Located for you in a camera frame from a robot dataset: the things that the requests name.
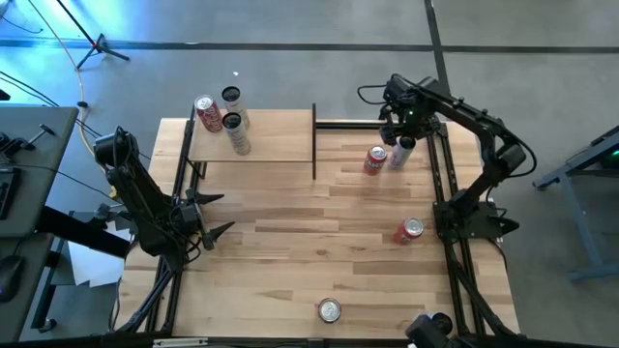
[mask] can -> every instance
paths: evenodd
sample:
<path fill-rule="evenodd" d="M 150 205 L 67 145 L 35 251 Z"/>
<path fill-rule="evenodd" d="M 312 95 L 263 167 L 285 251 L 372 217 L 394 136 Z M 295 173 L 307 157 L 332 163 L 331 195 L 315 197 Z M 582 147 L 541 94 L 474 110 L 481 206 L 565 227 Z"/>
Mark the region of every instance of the can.
<path fill-rule="evenodd" d="M 202 125 L 207 131 L 218 132 L 223 128 L 221 123 L 221 112 L 213 97 L 209 95 L 200 96 L 193 102 L 195 113 L 202 121 Z"/>
<path fill-rule="evenodd" d="M 325 323 L 335 323 L 341 316 L 341 306 L 336 299 L 324 299 L 318 305 L 318 315 Z"/>
<path fill-rule="evenodd" d="M 406 164 L 406 161 L 413 153 L 415 147 L 415 139 L 408 136 L 401 136 L 398 139 L 398 144 L 394 146 L 394 151 L 391 153 L 389 160 L 389 169 L 400 170 Z"/>
<path fill-rule="evenodd" d="M 234 151 L 241 156 L 248 154 L 251 151 L 251 144 L 243 124 L 243 117 L 236 112 L 228 112 L 221 121 Z"/>
<path fill-rule="evenodd" d="M 418 218 L 409 217 L 398 226 L 398 230 L 394 233 L 394 242 L 405 246 L 422 233 L 424 233 L 424 223 Z"/>
<path fill-rule="evenodd" d="M 225 87 L 223 92 L 221 92 L 221 97 L 223 98 L 225 109 L 228 112 L 236 112 L 241 115 L 245 129 L 248 130 L 250 128 L 250 116 L 248 116 L 248 110 L 241 101 L 241 90 L 234 86 Z"/>
<path fill-rule="evenodd" d="M 374 146 L 368 150 L 366 161 L 364 162 L 364 171 L 368 175 L 376 175 L 380 172 L 387 160 L 387 152 L 380 146 Z"/>

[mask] concrete floor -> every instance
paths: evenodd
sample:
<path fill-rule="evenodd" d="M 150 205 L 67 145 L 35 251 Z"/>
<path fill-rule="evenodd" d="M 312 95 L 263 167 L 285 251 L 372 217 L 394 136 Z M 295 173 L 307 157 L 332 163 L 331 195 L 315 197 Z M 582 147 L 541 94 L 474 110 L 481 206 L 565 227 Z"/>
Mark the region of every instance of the concrete floor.
<path fill-rule="evenodd" d="M 35 3 L 63 38 L 83 39 L 55 2 Z M 423 0 L 67 3 L 90 33 L 103 31 L 118 41 L 431 43 Z M 619 3 L 613 0 L 435 0 L 434 8 L 443 44 L 619 45 L 615 20 Z M 23 0 L 14 1 L 5 16 L 31 30 L 44 27 Z M 31 37 L 51 35 L 46 28 L 38 36 L 24 35 L 0 20 L 0 40 Z M 75 59 L 84 53 L 71 50 Z M 160 118 L 188 117 L 195 96 L 217 93 L 231 83 L 245 91 L 249 107 L 300 108 L 316 102 L 319 117 L 373 119 L 377 109 L 357 99 L 359 85 L 383 83 L 391 73 L 412 80 L 437 74 L 431 52 L 128 49 L 122 53 L 132 60 L 100 55 L 83 68 L 86 100 L 92 105 L 88 124 L 99 132 L 112 132 L 121 125 L 137 136 L 147 155 Z M 567 272 L 586 266 L 573 220 L 558 188 L 540 193 L 530 186 L 617 124 L 617 58 L 613 54 L 445 55 L 452 93 L 501 117 L 540 160 L 535 174 L 505 182 L 493 192 L 496 201 L 510 210 L 509 217 L 521 224 L 505 238 L 504 249 L 518 321 L 531 337 L 619 345 L 615 329 L 619 277 L 569 283 Z M 0 70 L 60 104 L 73 105 L 79 98 L 77 80 L 61 49 L 0 46 Z M 16 102 L 37 102 L 10 87 L 7 91 Z M 103 175 L 93 164 L 75 132 L 61 170 L 106 190 Z M 586 188 L 586 184 L 581 188 L 585 195 L 601 194 Z M 60 192 L 72 199 L 62 199 Z M 600 199 L 610 198 L 606 192 Z M 95 209 L 100 202 L 98 194 L 64 178 L 57 178 L 48 200 L 62 211 Z M 45 334 L 24 330 L 22 339 L 102 333 L 113 297 L 112 286 L 61 289 L 51 310 L 59 327 Z M 68 306 L 74 310 L 63 310 Z"/>

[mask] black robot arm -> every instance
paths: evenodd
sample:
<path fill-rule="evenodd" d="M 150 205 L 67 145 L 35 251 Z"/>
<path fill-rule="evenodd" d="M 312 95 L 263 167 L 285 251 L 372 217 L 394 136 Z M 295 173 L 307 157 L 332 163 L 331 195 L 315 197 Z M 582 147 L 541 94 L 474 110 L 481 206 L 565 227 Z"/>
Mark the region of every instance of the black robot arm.
<path fill-rule="evenodd" d="M 207 228 L 200 205 L 223 195 L 200 194 L 193 189 L 187 190 L 187 199 L 163 194 L 138 156 L 137 140 L 120 127 L 95 141 L 95 159 L 131 215 L 140 247 L 152 256 L 163 256 L 172 272 L 180 271 L 189 260 L 186 245 L 197 248 L 191 235 L 199 233 L 202 245 L 210 250 L 234 222 Z"/>
<path fill-rule="evenodd" d="M 387 120 L 387 124 L 380 133 L 388 145 L 395 145 L 398 136 L 423 138 L 439 130 L 435 115 L 439 113 L 477 135 L 484 161 L 482 175 L 450 200 L 451 222 L 461 226 L 477 210 L 479 197 L 509 178 L 524 162 L 522 146 L 526 145 L 505 128 L 503 121 L 489 116 L 486 110 L 478 110 L 464 99 L 444 95 L 440 90 L 440 83 L 434 78 L 426 77 L 416 84 L 393 74 L 383 93 L 386 103 L 379 119 Z M 392 121 L 392 113 L 398 116 L 397 124 Z"/>

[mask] red can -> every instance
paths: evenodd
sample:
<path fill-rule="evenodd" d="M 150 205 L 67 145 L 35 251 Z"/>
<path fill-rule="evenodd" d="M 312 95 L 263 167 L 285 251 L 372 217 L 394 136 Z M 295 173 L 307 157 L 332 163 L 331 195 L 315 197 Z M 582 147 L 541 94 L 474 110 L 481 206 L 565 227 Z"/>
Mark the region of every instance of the red can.
<path fill-rule="evenodd" d="M 376 175 L 380 172 L 385 161 L 387 160 L 387 152 L 380 146 L 374 146 L 368 151 L 366 161 L 364 162 L 364 171 L 368 175 Z"/>
<path fill-rule="evenodd" d="M 195 99 L 194 105 L 195 113 L 207 131 L 218 132 L 223 129 L 221 112 L 213 97 L 208 95 L 200 96 Z"/>
<path fill-rule="evenodd" d="M 394 234 L 394 242 L 405 246 L 424 233 L 424 223 L 418 218 L 410 217 L 405 219 Z"/>

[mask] tripod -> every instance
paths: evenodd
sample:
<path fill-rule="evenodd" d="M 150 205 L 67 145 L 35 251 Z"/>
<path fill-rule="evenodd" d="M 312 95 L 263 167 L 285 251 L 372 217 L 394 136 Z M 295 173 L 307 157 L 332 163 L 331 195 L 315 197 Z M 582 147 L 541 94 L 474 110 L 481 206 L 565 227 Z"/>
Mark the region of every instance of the tripod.
<path fill-rule="evenodd" d="M 86 56 L 79 62 L 79 64 L 77 64 L 77 69 L 79 70 L 79 68 L 81 68 L 81 66 L 86 62 L 86 60 L 96 54 L 99 53 L 108 53 L 111 54 L 115 57 L 118 57 L 120 59 L 124 59 L 126 61 L 129 61 L 129 57 L 122 55 L 118 52 L 114 52 L 113 50 L 109 49 L 109 47 L 107 46 L 107 41 L 105 40 L 105 36 L 103 34 L 99 34 L 99 37 L 97 38 L 97 41 L 94 42 L 93 39 L 88 35 L 88 33 L 86 33 L 86 31 L 84 30 L 84 28 L 82 28 L 81 25 L 79 25 L 79 23 L 77 22 L 77 19 L 75 19 L 75 17 L 69 12 L 69 9 L 67 9 L 65 7 L 65 5 L 60 1 L 60 0 L 56 0 L 58 1 L 58 4 L 60 4 L 60 6 L 63 8 L 63 10 L 65 10 L 65 12 L 67 13 L 67 15 L 69 15 L 69 17 L 71 18 L 71 20 L 75 23 L 75 25 L 77 26 L 77 28 L 79 28 L 79 31 L 84 34 L 84 36 L 86 37 L 86 39 L 88 39 L 88 41 L 90 42 L 90 50 L 88 51 L 88 53 L 86 53 Z"/>

